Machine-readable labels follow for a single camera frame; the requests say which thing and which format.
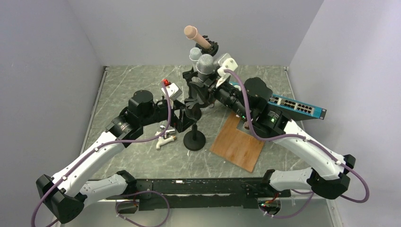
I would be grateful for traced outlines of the black front microphone stand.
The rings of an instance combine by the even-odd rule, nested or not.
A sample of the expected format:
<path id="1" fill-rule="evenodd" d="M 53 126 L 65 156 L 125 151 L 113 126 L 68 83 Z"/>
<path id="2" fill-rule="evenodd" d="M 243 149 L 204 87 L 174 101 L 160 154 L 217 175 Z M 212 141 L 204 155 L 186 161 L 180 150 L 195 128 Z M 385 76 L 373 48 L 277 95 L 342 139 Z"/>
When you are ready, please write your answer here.
<path id="1" fill-rule="evenodd" d="M 193 121 L 191 130 L 185 134 L 183 143 L 190 151 L 199 151 L 206 144 L 205 135 L 198 130 L 197 121 L 201 118 L 201 109 L 214 105 L 215 100 L 202 82 L 189 83 L 190 95 L 195 92 L 194 97 L 184 100 L 185 114 Z"/>

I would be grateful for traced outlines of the grey handheld microphone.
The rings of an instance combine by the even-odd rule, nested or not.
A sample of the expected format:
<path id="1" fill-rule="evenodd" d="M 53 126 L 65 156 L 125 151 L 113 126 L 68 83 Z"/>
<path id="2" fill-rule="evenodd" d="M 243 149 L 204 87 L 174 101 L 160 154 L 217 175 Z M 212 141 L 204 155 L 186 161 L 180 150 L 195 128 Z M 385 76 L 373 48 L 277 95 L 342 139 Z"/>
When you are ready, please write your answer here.
<path id="1" fill-rule="evenodd" d="M 214 58 L 210 54 L 201 55 L 196 63 L 199 81 L 206 81 L 214 72 L 214 68 Z"/>

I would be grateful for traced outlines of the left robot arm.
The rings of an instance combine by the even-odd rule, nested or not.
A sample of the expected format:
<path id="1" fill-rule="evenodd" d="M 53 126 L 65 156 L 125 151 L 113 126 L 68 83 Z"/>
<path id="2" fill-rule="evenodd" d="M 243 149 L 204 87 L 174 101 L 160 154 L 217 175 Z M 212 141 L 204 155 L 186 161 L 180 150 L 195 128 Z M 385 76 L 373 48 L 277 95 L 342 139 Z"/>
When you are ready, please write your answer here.
<path id="1" fill-rule="evenodd" d="M 139 90 L 128 105 L 115 117 L 98 139 L 71 164 L 52 176 L 42 175 L 36 186 L 44 204 L 60 223 L 76 218 L 87 206 L 115 195 L 131 198 L 137 191 L 137 180 L 121 170 L 112 176 L 90 181 L 107 161 L 132 143 L 142 143 L 145 126 L 167 122 L 168 127 L 182 132 L 201 117 L 196 100 L 177 100 L 181 91 L 171 86 L 162 89 L 163 97 L 154 101 L 148 90 Z"/>

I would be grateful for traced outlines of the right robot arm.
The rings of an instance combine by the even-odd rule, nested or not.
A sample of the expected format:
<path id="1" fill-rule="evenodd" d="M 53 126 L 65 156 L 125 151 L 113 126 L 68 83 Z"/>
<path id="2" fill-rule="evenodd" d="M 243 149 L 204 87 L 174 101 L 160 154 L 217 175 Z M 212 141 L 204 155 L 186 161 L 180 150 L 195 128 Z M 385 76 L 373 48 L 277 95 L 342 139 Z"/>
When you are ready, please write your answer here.
<path id="1" fill-rule="evenodd" d="M 330 200 L 348 190 L 347 175 L 354 168 L 352 155 L 340 155 L 316 141 L 291 119 L 288 112 L 270 102 L 272 90 L 259 77 L 250 78 L 237 89 L 227 81 L 207 79 L 198 85 L 202 101 L 219 101 L 247 122 L 259 140 L 272 141 L 304 160 L 309 167 L 301 170 L 267 170 L 261 192 L 272 196 L 285 190 L 311 190 Z"/>

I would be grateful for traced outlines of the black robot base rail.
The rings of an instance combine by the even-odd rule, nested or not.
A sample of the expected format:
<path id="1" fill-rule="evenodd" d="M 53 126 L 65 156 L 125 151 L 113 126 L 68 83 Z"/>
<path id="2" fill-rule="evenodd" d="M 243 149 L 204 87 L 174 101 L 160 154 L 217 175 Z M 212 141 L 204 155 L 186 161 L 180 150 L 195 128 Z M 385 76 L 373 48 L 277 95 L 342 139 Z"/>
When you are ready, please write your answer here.
<path id="1" fill-rule="evenodd" d="M 258 208 L 257 201 L 288 198 L 290 190 L 270 189 L 261 177 L 138 179 L 141 195 L 109 196 L 108 199 L 136 199 L 140 211 L 170 208 Z"/>

